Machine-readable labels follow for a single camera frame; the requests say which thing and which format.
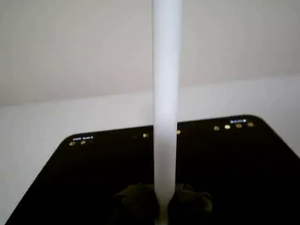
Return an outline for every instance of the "white pole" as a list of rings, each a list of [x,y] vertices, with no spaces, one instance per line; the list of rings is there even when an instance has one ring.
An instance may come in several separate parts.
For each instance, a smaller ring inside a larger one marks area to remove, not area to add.
[[[175,191],[181,0],[153,0],[154,184],[160,217]]]

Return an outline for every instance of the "dark object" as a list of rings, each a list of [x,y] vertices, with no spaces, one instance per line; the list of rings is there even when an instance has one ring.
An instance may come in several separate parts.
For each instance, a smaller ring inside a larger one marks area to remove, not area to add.
[[[300,160],[263,120],[232,116],[178,129],[176,182],[210,194],[207,223],[299,223]],[[7,225],[105,225],[115,212],[113,196],[130,185],[153,185],[153,170],[151,126],[73,135]]]
[[[152,225],[159,205],[153,185],[130,185],[113,197],[113,213],[106,225]]]
[[[212,212],[211,196],[207,192],[194,192],[190,185],[176,185],[168,206],[169,224],[204,224]]]

